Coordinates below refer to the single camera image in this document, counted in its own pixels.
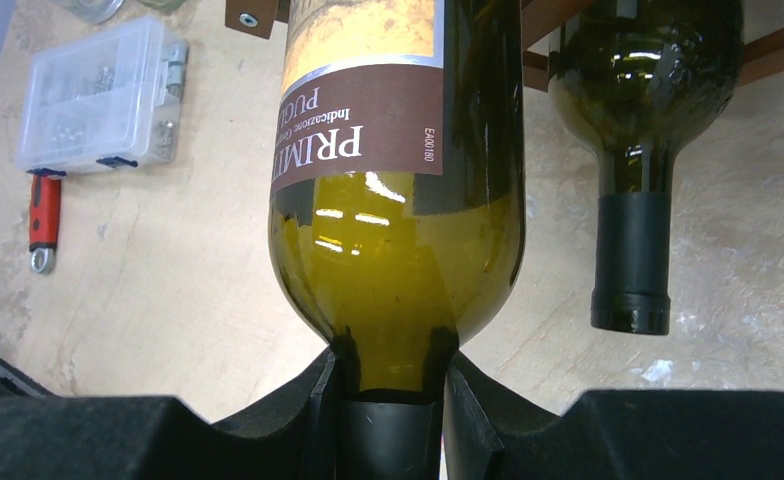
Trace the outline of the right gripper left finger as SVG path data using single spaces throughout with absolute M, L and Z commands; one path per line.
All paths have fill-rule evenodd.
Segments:
M 303 479 L 332 365 L 214 423 L 173 396 L 0 397 L 0 479 Z

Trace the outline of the dark bottle silver cap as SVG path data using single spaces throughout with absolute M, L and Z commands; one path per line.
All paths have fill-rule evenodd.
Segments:
M 516 1 L 294 1 L 269 248 L 338 374 L 339 479 L 434 479 L 452 357 L 524 250 Z

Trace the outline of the clear glass bottle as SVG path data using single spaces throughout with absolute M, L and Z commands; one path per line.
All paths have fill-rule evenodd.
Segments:
M 51 0 L 51 2 L 92 25 L 106 22 L 124 4 L 124 0 Z
M 185 0 L 137 0 L 141 5 L 162 14 L 170 14 L 185 3 Z

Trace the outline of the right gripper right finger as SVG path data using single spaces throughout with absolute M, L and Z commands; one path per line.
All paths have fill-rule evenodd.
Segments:
M 452 479 L 784 479 L 784 392 L 589 390 L 553 414 L 456 355 Z

